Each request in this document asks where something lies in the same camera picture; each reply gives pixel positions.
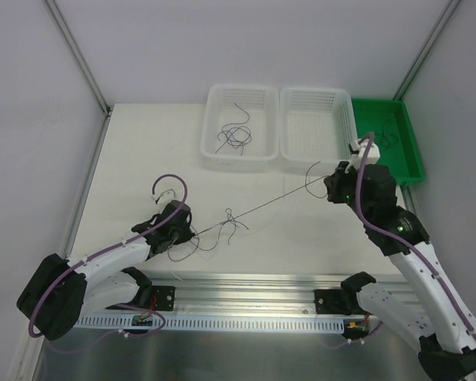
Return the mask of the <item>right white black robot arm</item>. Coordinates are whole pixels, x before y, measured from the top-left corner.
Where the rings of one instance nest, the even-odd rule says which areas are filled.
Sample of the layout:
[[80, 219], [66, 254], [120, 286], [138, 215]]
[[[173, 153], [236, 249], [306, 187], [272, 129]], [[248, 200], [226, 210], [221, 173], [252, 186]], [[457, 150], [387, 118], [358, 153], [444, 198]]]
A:
[[430, 379], [476, 380], [476, 317], [442, 269], [418, 217], [397, 204], [397, 184], [388, 167], [356, 169], [341, 161], [324, 184], [327, 200], [352, 209], [424, 310], [415, 313], [362, 271], [340, 284], [343, 313], [363, 310], [379, 318], [414, 349]]

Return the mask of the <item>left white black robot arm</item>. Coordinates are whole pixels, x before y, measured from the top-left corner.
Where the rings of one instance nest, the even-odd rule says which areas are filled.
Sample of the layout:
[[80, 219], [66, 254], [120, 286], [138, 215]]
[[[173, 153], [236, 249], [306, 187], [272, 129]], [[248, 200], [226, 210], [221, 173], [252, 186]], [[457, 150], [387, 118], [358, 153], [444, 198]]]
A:
[[45, 257], [17, 300], [17, 308], [53, 341], [83, 316], [117, 304], [149, 305], [152, 282], [136, 268], [172, 245], [189, 241], [191, 208], [178, 200], [131, 228], [132, 236], [95, 259]]

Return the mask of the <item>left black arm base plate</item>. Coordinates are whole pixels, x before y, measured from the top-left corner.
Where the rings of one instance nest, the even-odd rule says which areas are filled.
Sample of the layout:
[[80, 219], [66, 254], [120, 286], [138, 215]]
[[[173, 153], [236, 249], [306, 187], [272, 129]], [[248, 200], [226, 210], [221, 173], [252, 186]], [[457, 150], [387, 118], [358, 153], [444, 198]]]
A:
[[153, 286], [149, 307], [151, 310], [171, 312], [175, 307], [175, 293], [176, 287], [174, 286]]

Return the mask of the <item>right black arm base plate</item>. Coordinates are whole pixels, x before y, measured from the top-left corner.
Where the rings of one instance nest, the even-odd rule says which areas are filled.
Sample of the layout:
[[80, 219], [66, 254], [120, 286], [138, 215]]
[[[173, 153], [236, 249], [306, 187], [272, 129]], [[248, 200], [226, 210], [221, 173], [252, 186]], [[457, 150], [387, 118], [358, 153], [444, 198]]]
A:
[[346, 312], [341, 290], [337, 289], [316, 289], [314, 305], [316, 314], [344, 314]]

